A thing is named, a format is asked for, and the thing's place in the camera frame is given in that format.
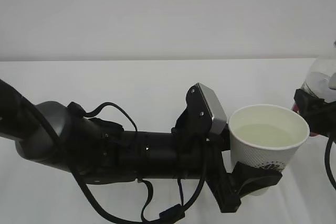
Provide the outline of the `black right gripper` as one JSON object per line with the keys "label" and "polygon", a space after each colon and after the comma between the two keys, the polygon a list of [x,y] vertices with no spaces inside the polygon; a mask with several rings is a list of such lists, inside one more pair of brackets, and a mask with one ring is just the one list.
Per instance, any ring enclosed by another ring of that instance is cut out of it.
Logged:
{"label": "black right gripper", "polygon": [[[321,135],[331,137],[335,133],[335,101],[327,104],[324,99],[317,98],[303,89],[295,91],[294,101],[296,112],[308,123],[311,136]],[[324,115],[322,110],[325,108],[326,117],[328,118],[328,129],[326,126],[323,126]]]}

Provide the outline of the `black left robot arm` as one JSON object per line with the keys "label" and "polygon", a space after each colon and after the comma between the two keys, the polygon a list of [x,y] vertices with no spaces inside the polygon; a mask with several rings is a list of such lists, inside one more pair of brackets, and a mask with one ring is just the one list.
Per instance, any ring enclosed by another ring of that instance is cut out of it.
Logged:
{"label": "black left robot arm", "polygon": [[15,142],[22,158],[70,172],[81,186],[197,179],[208,185],[222,212],[235,211],[242,197],[282,177],[276,168],[242,162],[227,172],[226,116],[215,93],[200,83],[188,90],[186,109],[169,133],[126,131],[98,118],[109,105],[91,112],[75,102],[34,105],[1,82],[1,136]]}

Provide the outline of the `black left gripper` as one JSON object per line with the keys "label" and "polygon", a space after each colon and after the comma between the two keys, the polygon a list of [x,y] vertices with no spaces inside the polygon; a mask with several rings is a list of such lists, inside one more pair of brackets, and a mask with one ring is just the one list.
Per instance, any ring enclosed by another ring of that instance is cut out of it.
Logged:
{"label": "black left gripper", "polygon": [[228,173],[222,151],[230,149],[226,119],[219,121],[219,131],[209,113],[183,111],[171,133],[177,138],[178,165],[183,173],[187,165],[200,171],[200,181],[207,184],[218,205],[240,205],[241,199],[256,191],[275,186],[282,173],[273,169],[255,168],[237,162]]}

